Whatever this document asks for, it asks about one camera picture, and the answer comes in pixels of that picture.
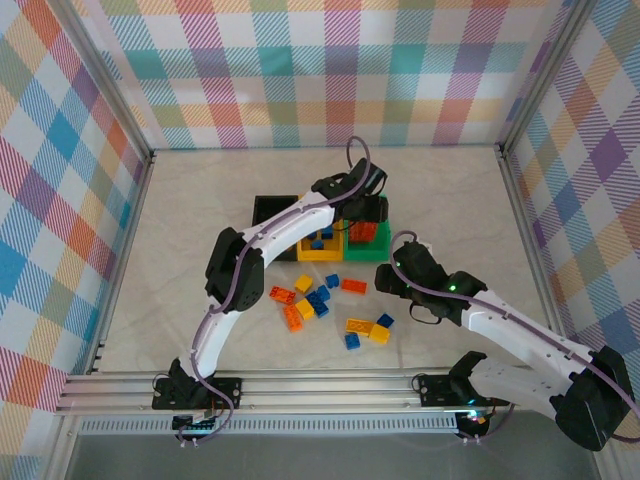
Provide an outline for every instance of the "metal frame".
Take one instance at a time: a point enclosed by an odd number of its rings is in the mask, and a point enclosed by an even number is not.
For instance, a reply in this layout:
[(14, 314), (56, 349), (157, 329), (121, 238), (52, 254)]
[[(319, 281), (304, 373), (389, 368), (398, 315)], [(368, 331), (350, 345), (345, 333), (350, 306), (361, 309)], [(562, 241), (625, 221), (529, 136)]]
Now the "metal frame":
[(551, 46), (547, 61), (540, 69), (531, 91), (516, 114), (513, 125), (501, 145), (503, 151), (512, 152), (518, 144), (596, 3), (598, 0), (575, 0), (573, 2), (560, 33)]
[[(573, 10), (569, 13), (562, 31), (552, 46), (548, 61), (540, 71), (536, 84), (516, 116), (504, 145), (496, 150), (505, 188), (545, 315), (552, 330), (560, 334), (564, 334), (564, 330), (559, 320), (558, 307), (545, 274), (542, 256), (527, 221), (523, 198), (510, 167), (509, 152), (523, 135), (533, 113), (542, 101), (596, 1), (585, 0), (574, 3)], [(114, 429), (117, 429), (119, 433), (127, 434), (149, 433), (150, 424), (155, 426), (156, 433), (167, 434), (167, 421), (174, 415), (174, 412), (159, 413), (151, 409), (151, 400), (154, 394), (152, 381), (156, 372), (98, 373), (101, 349), (107, 339), (153, 170), (153, 150), (111, 78), (102, 56), (96, 50), (82, 21), (69, 5), (68, 0), (49, 0), (49, 4), (86, 62), (89, 72), (113, 108), (123, 128), (132, 137), (139, 152), (147, 157), (138, 199), (125, 234), (123, 251), (108, 292), (106, 306), (99, 319), (97, 333), (89, 350), (90, 355), (84, 369), (87, 375), (69, 378), (60, 399), (54, 427), (47, 439), (50, 451), (45, 455), (41, 464), (40, 478), (58, 479), (64, 478), (66, 474), (78, 435), (109, 433), (110, 428), (111, 433), (114, 433)], [(259, 423), (259, 425), (267, 425), (263, 430), (269, 430), (269, 425), (271, 425), (268, 423), (269, 419), (278, 419), (286, 414), (288, 419), (293, 416), (301, 420), (303, 425), (308, 425), (304, 422), (309, 418), (347, 419), (347, 421), (358, 417), (383, 420), (400, 419), (401, 428), (403, 428), (401, 431), (411, 431), (410, 429), (413, 428), (411, 422), (408, 421), (405, 424), (404, 419), (421, 419), (421, 421), (427, 421), (430, 427), (436, 425), (436, 428), (422, 428), (421, 431), (428, 433), (456, 432), (457, 429), (451, 425), (452, 415), (455, 418), (456, 412), (469, 410), (421, 407), (419, 395), (411, 388), (411, 378), (416, 373), (444, 374), (446, 371), (445, 369), (271, 370), (228, 371), (218, 374), (221, 377), (233, 376), (243, 379), (243, 397), (240, 408), (236, 410), (237, 416), (235, 418), (239, 422), (244, 422), (246, 419), (257, 420), (258, 423), (263, 421), (265, 423)], [(392, 427), (400, 428), (399, 425), (400, 423), (397, 423)], [(234, 426), (232, 425), (232, 428), (226, 433), (233, 433), (233, 430)], [(600, 458), (596, 456), (599, 468), (603, 468), (603, 465), (605, 467), (619, 465), (619, 459), (613, 452), (614, 449), (611, 446), (608, 446), (607, 449), (608, 455), (600, 456)]]
[[(219, 371), (221, 378), (243, 379), (235, 423), (224, 432), (282, 433), (285, 428), (288, 433), (307, 435), (457, 433), (456, 412), (470, 412), (473, 407), (421, 407), (420, 396), (411, 386), (418, 373), (447, 372), (433, 368)], [(69, 377), (39, 478), (64, 478), (79, 435), (173, 432), (168, 425), (176, 412), (151, 409), (157, 373)], [(286, 427), (279, 423), (283, 421), (288, 422)]]
[(123, 130), (131, 137), (138, 153), (146, 158), (152, 158), (154, 155), (153, 149), (142, 133), (138, 122), (116, 86), (102, 55), (89, 37), (75, 8), (70, 5), (68, 0), (48, 0), (48, 4), (65, 33), (71, 39), (71, 43), (78, 50), (80, 58), (82, 58), (87, 70), (96, 82), (98, 90), (100, 90), (107, 104), (113, 110)]
[(542, 304), (544, 315), (547, 319), (547, 326), (551, 328), (555, 333), (565, 336), (566, 332), (562, 322), (560, 321), (560, 310), (558, 304), (553, 296), (553, 290), (551, 283), (545, 272), (544, 262), (542, 260), (542, 253), (535, 240), (535, 235), (531, 227), (531, 222), (527, 220), (527, 213), (524, 208), (524, 198), (517, 186), (517, 180), (511, 164), (508, 161), (507, 156), (501, 151), (500, 147), (495, 148), (496, 160), (500, 168), (500, 173), (504, 180), (504, 185), (509, 196), (509, 202), (511, 203), (511, 209), (516, 220), (516, 225), (520, 232), (520, 239), (524, 246), (527, 260), (529, 261), (529, 267), (533, 274), (533, 283), (538, 291), (538, 297)]

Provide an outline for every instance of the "red lego brick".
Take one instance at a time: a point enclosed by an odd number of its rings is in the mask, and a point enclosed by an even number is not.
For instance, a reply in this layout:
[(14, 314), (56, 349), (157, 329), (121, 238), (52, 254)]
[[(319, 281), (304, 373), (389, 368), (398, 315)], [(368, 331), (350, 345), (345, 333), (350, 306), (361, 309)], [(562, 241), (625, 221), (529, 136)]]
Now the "red lego brick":
[(377, 223), (358, 222), (349, 228), (349, 243), (371, 243), (377, 232)]
[(285, 305), (293, 305), (293, 301), (296, 299), (296, 292), (275, 286), (271, 289), (269, 296), (276, 302), (284, 303)]
[(364, 295), (365, 293), (367, 293), (367, 282), (344, 278), (342, 280), (342, 289), (346, 290), (347, 292)]

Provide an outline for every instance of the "aluminum rail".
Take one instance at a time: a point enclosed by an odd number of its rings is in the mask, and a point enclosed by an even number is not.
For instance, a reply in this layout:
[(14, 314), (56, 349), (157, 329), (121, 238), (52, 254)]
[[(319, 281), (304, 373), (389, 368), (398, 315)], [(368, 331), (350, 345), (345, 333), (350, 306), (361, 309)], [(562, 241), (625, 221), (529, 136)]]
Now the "aluminum rail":
[[(219, 378), (242, 378), (238, 415), (465, 412), (464, 406), (421, 407), (411, 387), (418, 373), (444, 375), (448, 369), (255, 370), (220, 371)], [(97, 373), (70, 376), (57, 413), (60, 415), (162, 414), (151, 408), (150, 373)], [(170, 411), (188, 414), (198, 411)]]

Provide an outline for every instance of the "white floor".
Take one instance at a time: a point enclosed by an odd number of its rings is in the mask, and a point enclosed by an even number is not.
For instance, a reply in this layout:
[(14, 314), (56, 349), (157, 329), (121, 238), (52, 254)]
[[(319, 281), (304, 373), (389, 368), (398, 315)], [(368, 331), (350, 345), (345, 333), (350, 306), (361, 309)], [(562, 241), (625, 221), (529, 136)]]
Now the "white floor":
[[(493, 150), (375, 148), (389, 179), (392, 230), (412, 229), (433, 244), (452, 273), (466, 270), (525, 314), (545, 323)], [(306, 192), (318, 178), (346, 171), (342, 149), (161, 152), (101, 362), (102, 371), (156, 371), (187, 349), (207, 305), (204, 270), (220, 230), (250, 225), (255, 195)], [(265, 296), (238, 320), (220, 369), (440, 367), (469, 350), (516, 363), (484, 338), (445, 320), (411, 320), (409, 301), (373, 288), (376, 265), (275, 263), (265, 288), (292, 288), (307, 273), (369, 282), (365, 297), (332, 290), (330, 314), (287, 330), (279, 304)], [(426, 311), (416, 309), (418, 314)], [(344, 346), (348, 317), (396, 319), (386, 346)]]

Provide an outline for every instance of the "plaid wall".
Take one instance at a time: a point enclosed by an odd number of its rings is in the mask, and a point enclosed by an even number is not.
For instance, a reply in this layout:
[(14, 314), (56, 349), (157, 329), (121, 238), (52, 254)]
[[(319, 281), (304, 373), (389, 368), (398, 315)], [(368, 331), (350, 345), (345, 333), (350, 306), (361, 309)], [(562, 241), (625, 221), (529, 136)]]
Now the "plaid wall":
[(35, 476), (142, 162), (44, 0), (0, 0), (0, 478)]
[(500, 130), (500, 135), (498, 136), (498, 143), (503, 143), (509, 133), (509, 130), (513, 126), (513, 121), (518, 113), (522, 102), (527, 98), (529, 93), (531, 92), (531, 88), (535, 84), (538, 78), (538, 74), (542, 67), (547, 63), (549, 55), (551, 54), (551, 46), (556, 41), (558, 35), (560, 34), (560, 30), (564, 25), (567, 17), (569, 16), (569, 12), (571, 11), (571, 7), (575, 3), (576, 0), (563, 0), (558, 13), (556, 14), (553, 23), (551, 24), (551, 28), (547, 32), (547, 36), (542, 42), (542, 46), (535, 57), (535, 60), (531, 64), (529, 71), (525, 77), (524, 82), (520, 86), (520, 90), (518, 90), (518, 95), (516, 100), (511, 105), (511, 109), (509, 109), (509, 114), (507, 115), (507, 120), (502, 125), (502, 129)]
[(601, 0), (515, 149), (568, 335), (640, 395), (640, 1)]
[(241, 148), (492, 144), (561, 0), (74, 4), (155, 147)]

